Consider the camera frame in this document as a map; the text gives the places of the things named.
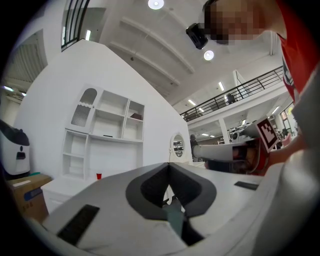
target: person in dark clothing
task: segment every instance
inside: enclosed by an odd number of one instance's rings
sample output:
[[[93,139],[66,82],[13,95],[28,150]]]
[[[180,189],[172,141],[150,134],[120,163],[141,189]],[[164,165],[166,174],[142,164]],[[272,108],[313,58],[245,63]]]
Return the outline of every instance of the person in dark clothing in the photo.
[[[196,141],[196,136],[194,134],[190,135],[190,145],[191,145],[192,159],[194,162],[198,162],[198,158],[194,157],[194,151],[192,150],[194,146],[198,146],[198,142]]]

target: railing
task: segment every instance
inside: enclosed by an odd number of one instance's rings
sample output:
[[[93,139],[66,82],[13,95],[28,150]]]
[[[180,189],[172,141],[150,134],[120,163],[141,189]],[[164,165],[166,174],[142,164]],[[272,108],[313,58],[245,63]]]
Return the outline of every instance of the railing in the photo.
[[[63,18],[65,25],[62,28],[62,51],[81,39],[81,28],[89,2],[90,0],[69,0],[66,17]]]
[[[235,88],[224,91],[220,95],[213,97],[180,115],[186,122],[205,116],[282,82],[282,75],[283,66],[280,66]]]

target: white label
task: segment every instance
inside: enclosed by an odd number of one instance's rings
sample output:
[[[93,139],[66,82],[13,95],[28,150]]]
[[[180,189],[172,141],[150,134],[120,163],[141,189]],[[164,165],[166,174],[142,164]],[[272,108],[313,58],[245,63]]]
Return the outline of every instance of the white label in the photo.
[[[13,186],[14,187],[18,187],[18,186],[21,186],[21,185],[24,185],[24,184],[27,184],[27,183],[30,183],[30,182],[31,182],[31,180],[26,180],[26,181],[22,181],[22,182],[13,184]]]

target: person's hair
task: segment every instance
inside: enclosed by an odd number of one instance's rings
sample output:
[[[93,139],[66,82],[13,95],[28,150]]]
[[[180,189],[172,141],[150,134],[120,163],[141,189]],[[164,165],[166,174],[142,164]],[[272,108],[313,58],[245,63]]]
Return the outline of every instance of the person's hair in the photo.
[[[206,9],[208,6],[214,4],[214,3],[217,2],[217,1],[218,1],[218,0],[208,0],[208,1],[206,1],[205,4],[204,4],[203,7],[202,7],[202,12],[204,12],[205,9]]]

